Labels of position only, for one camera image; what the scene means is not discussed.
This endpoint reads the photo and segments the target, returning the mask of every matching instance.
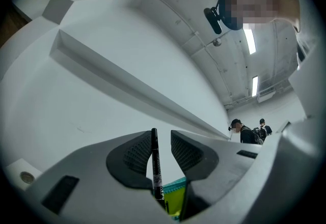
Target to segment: black rectangular slot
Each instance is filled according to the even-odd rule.
[[[256,157],[258,155],[258,153],[248,152],[248,151],[245,151],[245,150],[238,151],[236,154],[242,155],[242,156],[245,156],[245,157],[249,157],[249,158],[253,158],[253,159],[256,159]]]
[[[59,214],[63,205],[75,189],[79,179],[72,176],[64,176],[48,193],[42,201],[42,205],[55,214]]]

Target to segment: fluorescent light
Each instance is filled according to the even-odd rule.
[[[247,43],[248,43],[248,48],[249,48],[249,53],[253,54],[256,52],[256,45],[255,45],[255,40],[254,40],[254,35],[253,31],[251,29],[243,29],[244,34],[246,35]]]
[[[258,76],[253,77],[253,94],[252,97],[257,95],[257,88],[258,88]]]

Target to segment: neck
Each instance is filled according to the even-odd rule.
[[[300,4],[299,0],[276,0],[278,11],[276,19],[289,22],[297,32],[300,31]]]

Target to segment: brown surface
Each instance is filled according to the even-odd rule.
[[[14,9],[14,7],[10,6],[0,26],[0,47],[27,23],[28,22]]]

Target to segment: ceiling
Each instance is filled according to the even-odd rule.
[[[216,35],[203,10],[217,0],[142,0],[139,9],[165,30],[191,57],[216,91],[227,110],[254,101],[252,78],[259,77],[258,91],[282,92],[296,69],[294,29],[283,22],[253,30],[256,53],[250,55],[243,30]],[[222,44],[212,41],[219,37]]]

